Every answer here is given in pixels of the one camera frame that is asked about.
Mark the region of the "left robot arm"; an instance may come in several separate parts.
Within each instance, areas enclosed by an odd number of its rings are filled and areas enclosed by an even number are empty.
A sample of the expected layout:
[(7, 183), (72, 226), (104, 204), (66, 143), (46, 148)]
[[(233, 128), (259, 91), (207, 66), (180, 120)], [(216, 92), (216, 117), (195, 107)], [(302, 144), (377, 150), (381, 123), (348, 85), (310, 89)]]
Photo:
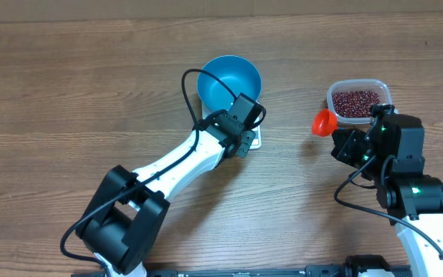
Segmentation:
[(244, 158), (265, 108), (240, 94), (230, 109), (200, 120), (190, 136), (158, 161), (132, 172), (117, 165), (102, 179), (75, 234), (106, 276), (143, 276), (172, 199), (223, 160)]

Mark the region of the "red adzuki beans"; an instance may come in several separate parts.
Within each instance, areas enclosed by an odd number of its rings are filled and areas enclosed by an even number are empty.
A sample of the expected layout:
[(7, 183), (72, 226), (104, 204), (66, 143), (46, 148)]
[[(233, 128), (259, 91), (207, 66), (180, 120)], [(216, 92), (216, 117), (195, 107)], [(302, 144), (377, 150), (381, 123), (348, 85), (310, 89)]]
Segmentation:
[(333, 92), (331, 98), (337, 115), (344, 118), (366, 118), (370, 107), (380, 103), (373, 91)]

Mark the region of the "orange measuring scoop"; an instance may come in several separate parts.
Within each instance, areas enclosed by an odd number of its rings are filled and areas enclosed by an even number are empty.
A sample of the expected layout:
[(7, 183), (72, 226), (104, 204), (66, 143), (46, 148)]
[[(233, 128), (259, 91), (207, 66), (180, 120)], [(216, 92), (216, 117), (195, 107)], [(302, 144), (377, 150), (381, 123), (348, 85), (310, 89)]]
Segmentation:
[(338, 129), (337, 115), (328, 108), (322, 109), (314, 118), (311, 125), (313, 135), (325, 137)]

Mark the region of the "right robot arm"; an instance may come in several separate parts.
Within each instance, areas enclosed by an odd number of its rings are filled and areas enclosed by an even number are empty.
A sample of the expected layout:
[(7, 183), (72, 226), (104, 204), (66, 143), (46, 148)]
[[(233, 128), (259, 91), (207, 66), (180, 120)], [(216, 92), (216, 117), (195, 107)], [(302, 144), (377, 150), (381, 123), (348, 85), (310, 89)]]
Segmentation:
[(443, 182), (424, 173), (425, 129), (411, 115), (376, 115), (371, 128), (333, 131), (331, 154), (374, 183), (414, 276), (443, 276)]

